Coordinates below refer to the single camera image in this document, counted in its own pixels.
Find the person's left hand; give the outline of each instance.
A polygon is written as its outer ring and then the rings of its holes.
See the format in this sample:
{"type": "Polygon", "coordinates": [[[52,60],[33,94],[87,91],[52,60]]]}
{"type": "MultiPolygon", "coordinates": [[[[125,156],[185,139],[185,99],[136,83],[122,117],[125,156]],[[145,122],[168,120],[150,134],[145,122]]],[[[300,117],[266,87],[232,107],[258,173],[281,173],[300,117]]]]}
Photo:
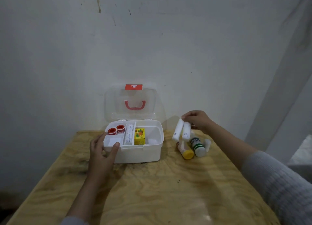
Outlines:
{"type": "Polygon", "coordinates": [[[104,179],[108,176],[109,171],[112,170],[120,146],[119,142],[115,143],[109,156],[103,156],[103,140],[105,136],[106,132],[95,137],[90,142],[90,159],[87,180],[96,183],[98,186],[103,183],[104,179]]]}

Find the wooden table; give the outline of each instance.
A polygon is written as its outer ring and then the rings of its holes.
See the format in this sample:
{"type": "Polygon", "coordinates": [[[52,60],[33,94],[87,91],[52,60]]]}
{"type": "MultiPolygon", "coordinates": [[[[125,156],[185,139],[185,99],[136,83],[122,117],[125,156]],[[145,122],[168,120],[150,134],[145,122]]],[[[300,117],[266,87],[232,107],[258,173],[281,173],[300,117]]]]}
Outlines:
{"type": "MultiPolygon", "coordinates": [[[[85,180],[89,142],[99,133],[74,136],[8,225],[61,222],[85,180]]],[[[114,166],[90,224],[279,224],[214,142],[205,157],[186,161],[172,134],[164,133],[160,161],[114,166]]]]}

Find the red handle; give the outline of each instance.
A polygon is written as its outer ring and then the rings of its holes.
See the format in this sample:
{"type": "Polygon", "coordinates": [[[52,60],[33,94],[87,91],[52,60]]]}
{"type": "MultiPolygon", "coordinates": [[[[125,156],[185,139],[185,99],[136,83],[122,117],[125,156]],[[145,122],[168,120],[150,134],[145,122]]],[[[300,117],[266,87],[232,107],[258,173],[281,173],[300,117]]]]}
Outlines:
{"type": "Polygon", "coordinates": [[[129,110],[142,110],[142,109],[145,107],[146,101],[145,101],[145,100],[142,101],[142,107],[140,107],[140,108],[131,108],[131,107],[129,107],[129,104],[128,104],[128,101],[127,101],[127,100],[125,100],[124,103],[126,104],[126,107],[127,107],[129,110]]]}

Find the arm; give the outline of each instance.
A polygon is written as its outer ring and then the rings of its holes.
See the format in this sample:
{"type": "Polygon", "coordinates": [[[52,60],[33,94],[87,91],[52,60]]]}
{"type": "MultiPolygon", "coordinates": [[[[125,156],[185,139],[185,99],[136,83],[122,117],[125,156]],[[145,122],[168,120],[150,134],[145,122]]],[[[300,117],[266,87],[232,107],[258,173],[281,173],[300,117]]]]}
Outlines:
{"type": "Polygon", "coordinates": [[[310,183],[265,152],[233,136],[203,111],[190,111],[182,116],[182,120],[213,138],[282,224],[312,224],[310,183]]]}
{"type": "Polygon", "coordinates": [[[105,136],[106,133],[104,132],[90,143],[90,160],[87,178],[61,225],[83,225],[91,217],[99,187],[113,168],[120,145],[119,143],[115,143],[109,156],[107,158],[104,157],[102,151],[105,136]]]}

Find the red tape spool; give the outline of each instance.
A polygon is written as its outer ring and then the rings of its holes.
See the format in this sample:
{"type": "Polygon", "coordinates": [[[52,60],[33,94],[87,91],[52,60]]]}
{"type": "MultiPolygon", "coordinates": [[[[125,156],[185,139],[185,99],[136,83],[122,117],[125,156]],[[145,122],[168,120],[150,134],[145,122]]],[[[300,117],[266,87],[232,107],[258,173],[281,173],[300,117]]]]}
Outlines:
{"type": "Polygon", "coordinates": [[[116,128],[110,128],[110,129],[107,131],[107,134],[110,134],[110,135],[112,135],[112,134],[117,134],[116,128]]]}
{"type": "Polygon", "coordinates": [[[126,128],[124,127],[124,125],[118,125],[116,128],[117,128],[117,132],[118,132],[119,134],[125,132],[125,130],[126,130],[126,128]]]}

